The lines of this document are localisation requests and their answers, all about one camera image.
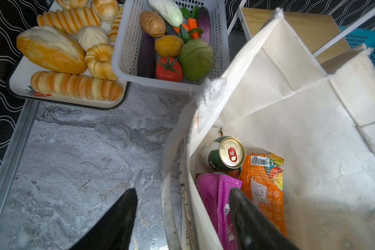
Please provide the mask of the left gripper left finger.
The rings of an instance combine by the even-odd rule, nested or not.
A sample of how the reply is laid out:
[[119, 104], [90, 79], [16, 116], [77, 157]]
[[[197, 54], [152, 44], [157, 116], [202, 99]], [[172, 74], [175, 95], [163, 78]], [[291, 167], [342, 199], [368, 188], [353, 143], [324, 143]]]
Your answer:
[[72, 250], [127, 250], [130, 245], [138, 198], [130, 188], [115, 202]]

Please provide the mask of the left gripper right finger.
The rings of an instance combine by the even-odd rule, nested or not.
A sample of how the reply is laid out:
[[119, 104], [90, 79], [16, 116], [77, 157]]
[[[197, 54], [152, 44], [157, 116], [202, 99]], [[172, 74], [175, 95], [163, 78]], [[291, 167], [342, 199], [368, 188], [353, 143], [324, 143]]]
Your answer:
[[240, 250], [297, 250], [238, 188], [229, 194], [231, 218]]

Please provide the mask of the cream canvas tote bag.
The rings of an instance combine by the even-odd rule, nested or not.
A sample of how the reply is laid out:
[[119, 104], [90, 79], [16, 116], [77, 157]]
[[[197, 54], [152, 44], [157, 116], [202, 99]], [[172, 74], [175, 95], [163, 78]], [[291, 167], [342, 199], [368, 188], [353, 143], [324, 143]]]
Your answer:
[[171, 201], [180, 183], [194, 250], [222, 248], [195, 185], [199, 150], [218, 128], [247, 152], [284, 158], [289, 245], [375, 250], [375, 67], [360, 45], [320, 64], [276, 9], [220, 78], [205, 80], [165, 144], [161, 206], [168, 248], [182, 249]]

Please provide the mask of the green drink can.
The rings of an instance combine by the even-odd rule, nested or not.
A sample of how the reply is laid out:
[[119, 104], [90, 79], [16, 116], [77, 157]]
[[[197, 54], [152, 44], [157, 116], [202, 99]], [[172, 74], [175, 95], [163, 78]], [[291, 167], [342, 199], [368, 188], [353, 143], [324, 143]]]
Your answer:
[[239, 169], [245, 160], [243, 144], [232, 136], [221, 136], [205, 144], [200, 151], [204, 166], [221, 172], [232, 172]]

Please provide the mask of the purple snack packet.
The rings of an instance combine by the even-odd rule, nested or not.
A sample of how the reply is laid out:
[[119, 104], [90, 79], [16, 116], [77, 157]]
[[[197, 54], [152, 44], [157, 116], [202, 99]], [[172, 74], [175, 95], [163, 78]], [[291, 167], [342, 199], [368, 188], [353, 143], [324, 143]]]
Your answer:
[[237, 250], [237, 239], [231, 218], [229, 194], [240, 189], [242, 181], [222, 173], [199, 174], [196, 187], [204, 207], [225, 250]]

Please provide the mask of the orange Fox's candy bag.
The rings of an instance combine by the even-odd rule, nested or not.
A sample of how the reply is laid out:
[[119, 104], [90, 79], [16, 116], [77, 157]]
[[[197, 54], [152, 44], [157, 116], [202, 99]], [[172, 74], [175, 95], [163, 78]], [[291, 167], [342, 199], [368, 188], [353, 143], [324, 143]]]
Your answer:
[[284, 159], [269, 153], [246, 156], [239, 179], [241, 190], [265, 217], [284, 235], [283, 168]]

